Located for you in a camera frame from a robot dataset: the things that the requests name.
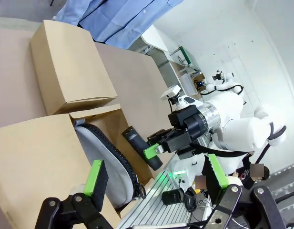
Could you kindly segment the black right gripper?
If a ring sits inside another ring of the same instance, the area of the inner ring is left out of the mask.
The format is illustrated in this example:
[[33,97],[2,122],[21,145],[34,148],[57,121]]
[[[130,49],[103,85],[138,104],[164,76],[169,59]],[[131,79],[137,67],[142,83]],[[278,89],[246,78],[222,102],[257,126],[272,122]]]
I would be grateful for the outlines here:
[[[149,144],[154,144],[143,153],[147,160],[167,151],[169,153],[191,145],[197,138],[206,133],[206,119],[195,105],[174,111],[168,118],[173,129],[161,129],[147,137]],[[157,144],[162,138],[163,147]]]

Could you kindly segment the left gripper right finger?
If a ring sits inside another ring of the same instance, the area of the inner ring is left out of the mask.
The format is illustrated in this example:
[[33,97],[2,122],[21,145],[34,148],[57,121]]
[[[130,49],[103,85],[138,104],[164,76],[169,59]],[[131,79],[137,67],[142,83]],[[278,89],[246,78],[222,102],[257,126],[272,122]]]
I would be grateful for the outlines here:
[[205,156],[202,175],[215,205],[203,225],[204,229],[225,229],[233,218],[240,216],[250,229],[286,228],[267,186],[247,190],[241,184],[230,183],[214,154]]

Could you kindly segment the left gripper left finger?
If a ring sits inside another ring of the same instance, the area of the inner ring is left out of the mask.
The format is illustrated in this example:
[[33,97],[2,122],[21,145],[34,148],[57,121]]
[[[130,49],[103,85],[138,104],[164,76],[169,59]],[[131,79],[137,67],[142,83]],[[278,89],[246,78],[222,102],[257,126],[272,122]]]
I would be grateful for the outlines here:
[[101,214],[108,174],[105,162],[95,160],[83,191],[69,195],[65,200],[44,199],[36,221],[36,229],[71,229],[84,224],[87,229],[111,229]]

